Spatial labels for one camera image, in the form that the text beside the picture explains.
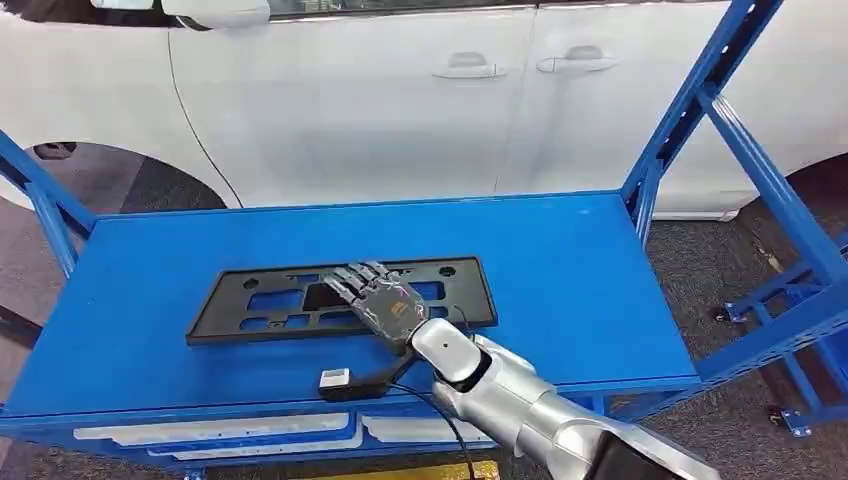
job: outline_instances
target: white plastic part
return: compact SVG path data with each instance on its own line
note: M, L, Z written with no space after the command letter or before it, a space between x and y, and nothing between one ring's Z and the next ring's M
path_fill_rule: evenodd
M208 28L261 25L271 17L267 0L162 0L162 9Z
M345 440L325 442L288 443L281 445L260 445L255 447L214 448L192 452L153 453L151 456L173 456L177 460L205 460L210 458L252 457L256 455L278 455L281 453L320 452L324 450L347 450L362 445L362 421L357 420L353 437Z
M159 423L74 429L77 440L111 439L123 446L281 435L339 430L350 423L348 413L239 418L203 422Z
M368 433L384 443L391 442L455 442L456 436L442 418L409 417L369 417L363 416L362 423L368 427ZM454 419L459 434L466 442L491 442L470 423Z

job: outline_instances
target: blue metal beam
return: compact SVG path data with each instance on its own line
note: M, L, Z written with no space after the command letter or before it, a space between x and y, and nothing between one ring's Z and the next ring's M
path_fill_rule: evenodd
M621 188L625 201L632 203L651 163L662 162L663 173L668 169L704 115L697 92L706 83L724 87L781 3L733 0L627 176Z
M803 348L809 342L801 342L801 339L814 341L838 330L834 324L845 314L846 298L848 281L833 284L787 310L777 321L764 324L710 354L695 367L704 381L710 381L736 371L742 375L773 360L771 357L779 358L784 353Z
M648 232L651 229L651 217L654 216L654 205L657 203L657 190L660 186L662 176L661 166L653 162L648 166L645 179L639 185L639 194L636 197L634 208L636 233L642 241L642 248L648 243Z
M793 415L786 417L789 429L804 428L810 425L827 422L829 420L845 420L848 418L848 405L831 405L819 409L809 415Z
M839 246L839 251L844 255L848 250L848 232L843 232L834 240ZM727 303L728 313L733 319L739 318L748 310L753 308L754 304L765 302L773 296L783 291L787 285L792 284L799 278L810 272L810 265L804 259L798 260L794 265L787 268L783 273L775 275L768 281L754 289L753 292L745 295L739 300Z
M35 209L35 214L41 222L41 228L44 230L44 236L47 237L47 243L56 255L56 261L59 263L59 268L65 274L65 278L70 278L74 267L77 264L77 252L74 244L71 243L71 238L68 236L68 229L65 223L62 222L62 217L59 214L59 209L56 208L56 203L48 198L47 193L40 186L34 183L24 184L25 192L32 200L32 206Z
M766 310L766 306L762 303L756 304L754 306L754 311L757 312L757 318L760 320L761 325L766 325L774 320ZM789 352L783 355L783 363L786 364L786 368L789 370L789 375L791 375L792 379L795 380L795 386L798 387L798 391L801 393L801 396L804 397L804 401L807 402L807 406L810 410L821 408L821 399L818 394L816 394L816 389L813 387L813 384L810 383L810 379L807 377L807 374L804 373L804 369L801 368L801 364L798 363L798 360L795 358L795 353Z
M848 298L848 280L828 286L821 293L784 312L776 321L736 339L697 362L695 368L701 376L702 384L658 402L634 402L613 412L613 417L638 421L848 327L848 321L842 318L845 314L845 298Z
M0 175L27 193L26 184L38 185L55 200L64 222L80 237L88 239L96 217L59 185L35 160L0 130Z
M727 100L715 87L708 85L698 93L698 101L760 191L778 223L801 256L812 266L816 275L825 282L848 278L848 264L842 258L836 243L824 233L804 202L783 178L760 144L754 140Z

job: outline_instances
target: caster wheel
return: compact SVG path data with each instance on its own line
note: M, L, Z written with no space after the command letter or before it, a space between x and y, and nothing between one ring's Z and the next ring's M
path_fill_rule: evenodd
M730 313L724 307L716 307L710 310L710 316L716 322L730 323Z
M766 415L768 415L769 422L775 427L779 427L782 429L788 429L789 425L786 423L786 418L783 416L783 412L785 409L778 407L777 405L769 405L766 407Z

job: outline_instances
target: robotic arm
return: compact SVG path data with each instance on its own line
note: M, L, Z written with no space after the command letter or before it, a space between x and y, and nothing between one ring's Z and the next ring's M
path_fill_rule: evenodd
M421 296L376 262L324 281L394 351L411 348L435 370L433 394L461 420L548 468L555 480L718 480L695 454L638 425L560 397L527 360L491 340L428 318Z

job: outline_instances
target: white car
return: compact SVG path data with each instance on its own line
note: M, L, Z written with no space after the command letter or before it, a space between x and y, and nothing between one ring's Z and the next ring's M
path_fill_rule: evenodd
M728 5L161 4L0 13L0 128L138 152L229 207L614 189ZM844 0L787 0L725 90L785 174L848 151L846 25ZM728 219L756 195L707 126L657 214Z

